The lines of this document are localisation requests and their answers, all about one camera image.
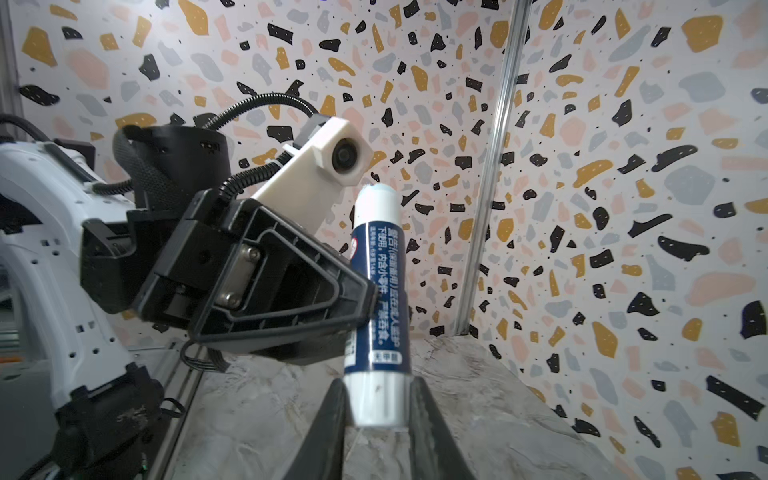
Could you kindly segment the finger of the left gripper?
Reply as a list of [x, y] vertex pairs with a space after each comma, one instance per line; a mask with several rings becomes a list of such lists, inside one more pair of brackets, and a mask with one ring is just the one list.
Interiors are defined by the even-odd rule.
[[256, 260], [241, 282], [230, 257], [191, 337], [220, 351], [341, 351], [371, 317], [378, 289], [337, 251], [263, 205], [237, 242]]
[[251, 336], [242, 341], [251, 355], [304, 366], [342, 357], [347, 339], [347, 335], [278, 335]]

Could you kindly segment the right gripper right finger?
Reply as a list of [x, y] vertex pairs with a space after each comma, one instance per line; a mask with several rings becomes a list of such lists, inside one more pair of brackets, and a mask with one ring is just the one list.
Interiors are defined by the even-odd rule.
[[408, 429], [413, 479], [475, 479], [422, 377], [411, 381]]

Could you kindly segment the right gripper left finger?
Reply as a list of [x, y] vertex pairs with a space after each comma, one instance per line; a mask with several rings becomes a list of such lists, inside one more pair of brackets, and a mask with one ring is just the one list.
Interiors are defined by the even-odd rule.
[[343, 478], [347, 391], [334, 379], [284, 480]]

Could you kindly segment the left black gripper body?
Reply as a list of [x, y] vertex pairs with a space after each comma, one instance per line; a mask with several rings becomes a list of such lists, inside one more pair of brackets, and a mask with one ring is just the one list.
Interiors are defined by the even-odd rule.
[[263, 205], [198, 192], [185, 210], [134, 209], [123, 222], [83, 224], [80, 284], [105, 312], [131, 310], [167, 327], [211, 316], [253, 317], [253, 288], [264, 252], [249, 229]]

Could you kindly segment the blue white glue stick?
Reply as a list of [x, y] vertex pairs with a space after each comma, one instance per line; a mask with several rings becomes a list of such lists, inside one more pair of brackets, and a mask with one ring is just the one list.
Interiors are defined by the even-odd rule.
[[343, 382], [355, 427], [404, 428], [411, 381], [406, 245], [397, 192], [364, 187], [355, 202], [351, 265], [376, 287], [372, 312], [345, 345]]

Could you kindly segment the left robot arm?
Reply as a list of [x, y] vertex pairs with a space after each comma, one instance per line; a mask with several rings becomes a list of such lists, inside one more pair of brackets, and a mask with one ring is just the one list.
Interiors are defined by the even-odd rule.
[[134, 200], [37, 129], [1, 146], [1, 264], [51, 366], [65, 479], [146, 476], [185, 408], [121, 343], [125, 311], [224, 354], [306, 365], [341, 355], [377, 297], [317, 236], [373, 152], [349, 121], [310, 112], [273, 162], [232, 174], [217, 122], [120, 129]]

